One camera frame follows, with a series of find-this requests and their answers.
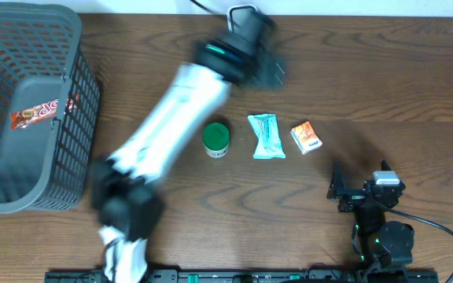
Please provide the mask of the orange tissue packet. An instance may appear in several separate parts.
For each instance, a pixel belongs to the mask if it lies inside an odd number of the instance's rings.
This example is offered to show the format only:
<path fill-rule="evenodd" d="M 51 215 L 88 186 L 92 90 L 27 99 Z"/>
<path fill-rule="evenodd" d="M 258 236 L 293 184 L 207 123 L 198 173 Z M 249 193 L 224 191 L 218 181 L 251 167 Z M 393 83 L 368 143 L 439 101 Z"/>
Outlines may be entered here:
<path fill-rule="evenodd" d="M 322 140 L 315 133 L 309 121 L 292 128 L 290 134 L 303 155 L 322 146 Z"/>

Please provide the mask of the green flushable wipes packet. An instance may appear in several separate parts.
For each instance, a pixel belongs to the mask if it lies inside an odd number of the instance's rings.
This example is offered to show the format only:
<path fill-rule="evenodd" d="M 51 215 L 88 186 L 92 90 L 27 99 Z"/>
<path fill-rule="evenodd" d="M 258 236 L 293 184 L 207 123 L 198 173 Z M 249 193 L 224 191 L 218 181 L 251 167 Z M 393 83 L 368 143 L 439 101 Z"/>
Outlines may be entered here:
<path fill-rule="evenodd" d="M 253 158 L 258 160 L 285 159 L 277 116 L 272 113 L 249 115 L 248 121 L 258 138 Z"/>

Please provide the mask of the red chocolate bar wrapper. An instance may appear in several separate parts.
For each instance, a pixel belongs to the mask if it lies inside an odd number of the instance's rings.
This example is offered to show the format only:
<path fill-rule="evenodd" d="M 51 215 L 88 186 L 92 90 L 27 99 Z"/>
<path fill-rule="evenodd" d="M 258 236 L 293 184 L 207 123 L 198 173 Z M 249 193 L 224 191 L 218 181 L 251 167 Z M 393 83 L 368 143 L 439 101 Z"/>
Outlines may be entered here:
<path fill-rule="evenodd" d="M 24 129 L 25 127 L 52 119 L 57 115 L 59 99 L 54 99 L 24 110 L 10 114 L 10 130 Z"/>

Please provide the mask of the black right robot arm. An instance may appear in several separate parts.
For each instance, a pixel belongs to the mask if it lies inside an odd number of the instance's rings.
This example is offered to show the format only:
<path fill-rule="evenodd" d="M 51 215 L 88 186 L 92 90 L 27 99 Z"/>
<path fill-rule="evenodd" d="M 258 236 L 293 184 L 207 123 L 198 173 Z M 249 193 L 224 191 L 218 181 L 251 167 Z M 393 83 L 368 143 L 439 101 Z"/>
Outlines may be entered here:
<path fill-rule="evenodd" d="M 338 162 L 333 163 L 326 198 L 338 202 L 337 210 L 355 217 L 354 244 L 373 272 L 404 267 L 412 263 L 413 228 L 398 221 L 387 221 L 385 213 L 399 203 L 405 185 L 386 161 L 366 180 L 361 189 L 348 189 Z"/>

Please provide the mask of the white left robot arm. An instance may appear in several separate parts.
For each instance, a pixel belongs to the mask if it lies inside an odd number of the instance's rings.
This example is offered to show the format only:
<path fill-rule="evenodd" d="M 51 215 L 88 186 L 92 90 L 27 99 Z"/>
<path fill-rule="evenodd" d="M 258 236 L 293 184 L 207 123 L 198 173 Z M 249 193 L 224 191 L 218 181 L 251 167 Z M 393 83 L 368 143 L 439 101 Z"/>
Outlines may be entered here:
<path fill-rule="evenodd" d="M 91 164 L 91 206 L 105 245 L 109 282 L 140 282 L 148 273 L 147 241 L 164 202 L 156 189 L 196 131 L 235 85 L 272 74 L 275 22 L 252 10 L 239 27 L 198 42 L 141 126 L 113 153 Z"/>

